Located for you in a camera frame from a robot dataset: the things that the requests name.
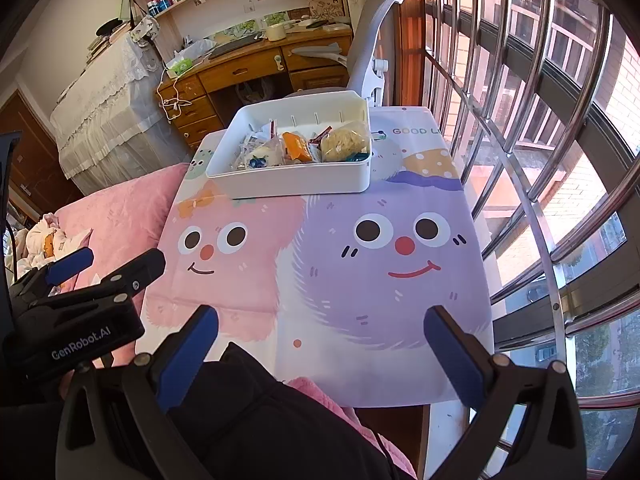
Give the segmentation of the white label snack packet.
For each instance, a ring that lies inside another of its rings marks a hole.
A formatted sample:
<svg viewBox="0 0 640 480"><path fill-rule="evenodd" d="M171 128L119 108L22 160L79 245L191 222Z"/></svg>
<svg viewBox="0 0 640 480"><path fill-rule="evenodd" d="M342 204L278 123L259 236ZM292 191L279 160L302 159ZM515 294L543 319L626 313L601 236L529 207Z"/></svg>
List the white label snack packet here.
<svg viewBox="0 0 640 480"><path fill-rule="evenodd" d="M262 134L249 133L245 136L240 143L240 149L238 156L235 157L232 162L232 170L242 170L246 167L245 159L254 151L255 148L259 148L262 144L265 144L267 139Z"/></svg>

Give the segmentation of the blueberry bread packet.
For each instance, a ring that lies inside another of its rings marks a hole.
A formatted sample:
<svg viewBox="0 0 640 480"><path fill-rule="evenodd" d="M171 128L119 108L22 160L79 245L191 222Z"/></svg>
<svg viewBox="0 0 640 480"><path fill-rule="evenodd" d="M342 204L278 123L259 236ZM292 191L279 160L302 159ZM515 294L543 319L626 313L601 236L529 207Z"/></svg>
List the blueberry bread packet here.
<svg viewBox="0 0 640 480"><path fill-rule="evenodd" d="M244 157L244 164L250 169L262 169L283 165L284 151L279 138L272 138L260 144Z"/></svg>

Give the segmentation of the orange snack packet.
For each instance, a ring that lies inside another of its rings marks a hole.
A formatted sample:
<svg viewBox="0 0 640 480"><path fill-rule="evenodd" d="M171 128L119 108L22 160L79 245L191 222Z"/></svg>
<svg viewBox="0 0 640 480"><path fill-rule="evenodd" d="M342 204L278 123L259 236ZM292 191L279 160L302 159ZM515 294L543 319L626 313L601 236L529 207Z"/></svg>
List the orange snack packet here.
<svg viewBox="0 0 640 480"><path fill-rule="evenodd" d="M308 164L314 161L306 139L296 132L282 133L284 160L288 164Z"/></svg>

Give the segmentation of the red packet snack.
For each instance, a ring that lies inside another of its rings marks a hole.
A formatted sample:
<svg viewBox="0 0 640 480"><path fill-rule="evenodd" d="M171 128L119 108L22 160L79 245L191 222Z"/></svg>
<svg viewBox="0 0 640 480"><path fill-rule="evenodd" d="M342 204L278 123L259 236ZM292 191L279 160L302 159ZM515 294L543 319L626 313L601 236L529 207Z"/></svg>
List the red packet snack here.
<svg viewBox="0 0 640 480"><path fill-rule="evenodd" d="M325 138L332 131L331 126L327 126L320 133L316 134L313 138L311 138L308 143L310 145L319 146L323 138Z"/></svg>

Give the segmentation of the blue snack packet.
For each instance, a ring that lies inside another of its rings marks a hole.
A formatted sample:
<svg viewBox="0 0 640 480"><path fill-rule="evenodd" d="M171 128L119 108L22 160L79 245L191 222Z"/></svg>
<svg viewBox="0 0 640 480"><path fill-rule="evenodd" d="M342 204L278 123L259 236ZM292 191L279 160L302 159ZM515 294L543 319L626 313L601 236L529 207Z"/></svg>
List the blue snack packet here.
<svg viewBox="0 0 640 480"><path fill-rule="evenodd" d="M369 158L369 156L370 155L368 153L356 153L356 154L349 155L345 159L345 162L363 162L364 160Z"/></svg>

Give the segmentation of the clear rice cracker packet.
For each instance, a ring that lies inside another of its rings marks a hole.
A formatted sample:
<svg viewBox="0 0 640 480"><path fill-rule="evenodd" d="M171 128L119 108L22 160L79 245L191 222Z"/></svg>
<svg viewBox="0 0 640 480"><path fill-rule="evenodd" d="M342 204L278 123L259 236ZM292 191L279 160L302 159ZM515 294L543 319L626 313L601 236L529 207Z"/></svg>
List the clear rice cracker packet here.
<svg viewBox="0 0 640 480"><path fill-rule="evenodd" d="M370 154L370 131L363 122L349 122L322 139L322 162L344 162L352 154Z"/></svg>

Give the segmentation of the plush toy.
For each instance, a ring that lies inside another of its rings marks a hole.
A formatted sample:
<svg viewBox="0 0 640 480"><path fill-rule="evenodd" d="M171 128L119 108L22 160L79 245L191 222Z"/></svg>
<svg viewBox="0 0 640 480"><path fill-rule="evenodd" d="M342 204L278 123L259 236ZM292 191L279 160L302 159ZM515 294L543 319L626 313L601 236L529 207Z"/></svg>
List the plush toy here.
<svg viewBox="0 0 640 480"><path fill-rule="evenodd" d="M15 278L21 278L33 268L60 260L76 250L88 247L92 229L84 229L68 235L54 214L44 214L30 229L22 229L16 236Z"/></svg>

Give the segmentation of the black trousers leg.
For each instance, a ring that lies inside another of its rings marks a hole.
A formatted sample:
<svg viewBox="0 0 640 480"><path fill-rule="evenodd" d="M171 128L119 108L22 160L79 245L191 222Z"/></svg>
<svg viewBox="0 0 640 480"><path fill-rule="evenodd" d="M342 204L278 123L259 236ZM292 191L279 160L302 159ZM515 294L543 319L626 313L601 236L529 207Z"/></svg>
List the black trousers leg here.
<svg viewBox="0 0 640 480"><path fill-rule="evenodd" d="M5 479L412 479L393 443L307 379L278 382L229 344L177 405L135 365L87 370L66 396L1 405Z"/></svg>

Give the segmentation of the white lace covered cabinet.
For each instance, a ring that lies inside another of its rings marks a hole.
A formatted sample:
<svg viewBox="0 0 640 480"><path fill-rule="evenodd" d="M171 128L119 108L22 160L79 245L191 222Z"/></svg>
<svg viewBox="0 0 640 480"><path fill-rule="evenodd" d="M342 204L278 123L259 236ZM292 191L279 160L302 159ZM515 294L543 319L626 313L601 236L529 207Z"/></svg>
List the white lace covered cabinet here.
<svg viewBox="0 0 640 480"><path fill-rule="evenodd" d="M160 58L119 38L63 92L50 116L67 180L90 195L186 162L186 144L157 101Z"/></svg>

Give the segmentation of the wooden desk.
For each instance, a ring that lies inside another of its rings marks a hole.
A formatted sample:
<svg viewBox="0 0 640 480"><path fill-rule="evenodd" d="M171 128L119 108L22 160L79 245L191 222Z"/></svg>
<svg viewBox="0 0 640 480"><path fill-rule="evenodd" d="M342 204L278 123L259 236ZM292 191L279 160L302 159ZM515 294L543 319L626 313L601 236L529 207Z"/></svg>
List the wooden desk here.
<svg viewBox="0 0 640 480"><path fill-rule="evenodd" d="M352 44L349 28L293 32L285 40L260 40L205 60L157 90L158 102L179 139L194 151L206 134L228 127L235 112L248 101L243 87L258 93L258 101L280 99L291 93L329 87L344 88L344 66L323 58L303 58L292 50L337 44L341 54Z"/></svg>

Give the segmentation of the cartoon monster table cloth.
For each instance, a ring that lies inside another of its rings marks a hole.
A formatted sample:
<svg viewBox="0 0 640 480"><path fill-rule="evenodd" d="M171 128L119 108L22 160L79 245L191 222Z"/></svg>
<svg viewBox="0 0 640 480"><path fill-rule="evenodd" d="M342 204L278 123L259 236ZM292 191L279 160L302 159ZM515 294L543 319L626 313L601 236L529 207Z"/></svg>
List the cartoon monster table cloth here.
<svg viewBox="0 0 640 480"><path fill-rule="evenodd" d="M429 110L371 114L371 182L360 194L232 200L206 176L203 140L171 205L164 274L145 292L137 342L151 352L202 304L218 359L238 344L281 380L311 379L352 408L454 397L424 316L445 307L492 343L480 245L457 169Z"/></svg>

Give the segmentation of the white plastic bin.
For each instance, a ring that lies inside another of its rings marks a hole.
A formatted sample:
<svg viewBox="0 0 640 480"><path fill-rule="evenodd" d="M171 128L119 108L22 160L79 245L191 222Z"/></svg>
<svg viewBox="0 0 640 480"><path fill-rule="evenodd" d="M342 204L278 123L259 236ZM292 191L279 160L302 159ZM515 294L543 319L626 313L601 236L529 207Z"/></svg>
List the white plastic bin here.
<svg viewBox="0 0 640 480"><path fill-rule="evenodd" d="M296 94L236 112L206 176L231 198L361 193L371 160L363 98L350 90Z"/></svg>

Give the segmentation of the grey office chair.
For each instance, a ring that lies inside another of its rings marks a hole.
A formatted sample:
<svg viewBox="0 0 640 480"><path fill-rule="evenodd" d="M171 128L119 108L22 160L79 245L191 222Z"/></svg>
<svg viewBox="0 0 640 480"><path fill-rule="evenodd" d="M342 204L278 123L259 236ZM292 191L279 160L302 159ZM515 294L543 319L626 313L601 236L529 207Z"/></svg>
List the grey office chair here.
<svg viewBox="0 0 640 480"><path fill-rule="evenodd" d="M394 4L404 0L366 0L360 14L356 35L348 55L337 44L326 47L301 47L292 50L303 58L323 58L341 64L347 70L347 89L355 91L370 106L382 106L388 61L374 56L378 33Z"/></svg>

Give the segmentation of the metal window grille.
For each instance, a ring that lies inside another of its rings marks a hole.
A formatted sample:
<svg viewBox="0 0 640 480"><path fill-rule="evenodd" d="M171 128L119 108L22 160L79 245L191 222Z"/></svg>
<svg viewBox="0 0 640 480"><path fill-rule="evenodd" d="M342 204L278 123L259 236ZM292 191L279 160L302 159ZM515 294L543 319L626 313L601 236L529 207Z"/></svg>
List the metal window grille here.
<svg viewBox="0 0 640 480"><path fill-rule="evenodd" d="M421 0L422 101L468 194L496 348L563 360L591 479L639 446L639 45L605 0Z"/></svg>

